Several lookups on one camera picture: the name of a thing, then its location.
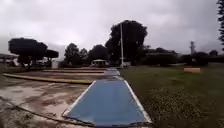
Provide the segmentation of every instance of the pole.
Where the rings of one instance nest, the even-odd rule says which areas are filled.
[[[124,51],[123,51],[123,32],[122,32],[122,23],[121,27],[121,68],[124,68]]]

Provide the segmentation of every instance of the distant tree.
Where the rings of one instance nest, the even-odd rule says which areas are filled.
[[[105,44],[110,60],[113,61],[118,61],[121,57],[121,27],[124,57],[135,60],[139,47],[143,46],[144,39],[147,35],[147,27],[136,21],[129,20],[113,25],[110,33],[111,37]]]
[[[43,59],[47,50],[44,43],[37,42],[34,39],[13,38],[9,41],[9,51],[13,54],[19,55],[18,62],[24,67],[28,64],[30,68],[31,61]]]
[[[108,59],[108,53],[107,48],[105,48],[103,45],[98,44],[95,45],[88,54],[89,61],[95,60],[95,59]]]
[[[51,66],[52,58],[57,58],[58,56],[59,56],[59,53],[57,51],[48,49],[45,53],[45,57],[47,57],[47,60],[48,60],[47,66]]]
[[[209,55],[210,56],[218,56],[218,51],[212,50],[212,51],[209,52]]]
[[[156,48],[156,53],[168,53],[168,51],[159,47],[159,48]]]
[[[80,55],[82,64],[87,63],[86,61],[88,57],[88,51],[85,48],[80,50],[79,55]]]
[[[224,45],[224,0],[218,0],[217,4],[218,6],[218,15],[220,16],[218,18],[218,21],[220,22],[220,37],[219,40],[222,42],[222,45]]]
[[[149,48],[150,48],[149,45],[142,45],[142,46],[140,46],[138,48],[135,60],[140,61],[140,59],[144,58],[147,55],[147,53],[149,53],[149,51],[150,51]]]
[[[54,50],[50,50],[47,49],[45,57],[48,58],[48,60],[52,59],[52,58],[57,58],[59,56],[59,53],[57,51]]]
[[[67,64],[79,65],[81,58],[79,56],[79,48],[77,45],[70,43],[65,50],[65,62]]]
[[[206,66],[209,62],[209,55],[205,52],[196,52],[193,54],[193,58],[196,60],[195,65]]]

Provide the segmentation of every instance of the shrub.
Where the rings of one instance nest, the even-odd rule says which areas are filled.
[[[224,63],[224,55],[212,56],[210,57],[209,62]]]
[[[160,65],[160,66],[168,66],[170,64],[177,63],[177,56],[172,53],[153,53],[148,54],[144,60],[144,64],[147,65]]]
[[[182,55],[180,57],[180,62],[186,65],[192,65],[192,55]]]
[[[206,66],[210,60],[210,56],[205,52],[197,52],[193,55],[181,56],[181,61],[186,65]]]
[[[205,52],[197,52],[193,55],[193,59],[195,59],[196,66],[205,66],[208,65],[209,62],[209,55]]]

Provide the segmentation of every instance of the concrete slab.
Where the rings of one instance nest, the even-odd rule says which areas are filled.
[[[0,96],[8,99],[16,105],[20,105],[27,101],[29,97],[41,96],[45,88],[51,86],[52,83],[22,82],[13,86],[7,86],[0,89]]]
[[[151,123],[132,89],[124,80],[95,81],[63,116],[105,127]]]
[[[87,88],[85,85],[56,84],[47,88],[40,97],[29,97],[31,102],[20,107],[56,119],[63,119],[62,113]]]

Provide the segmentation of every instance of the lawn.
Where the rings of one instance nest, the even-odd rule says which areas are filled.
[[[121,70],[158,128],[224,127],[224,65],[202,68],[137,66]]]

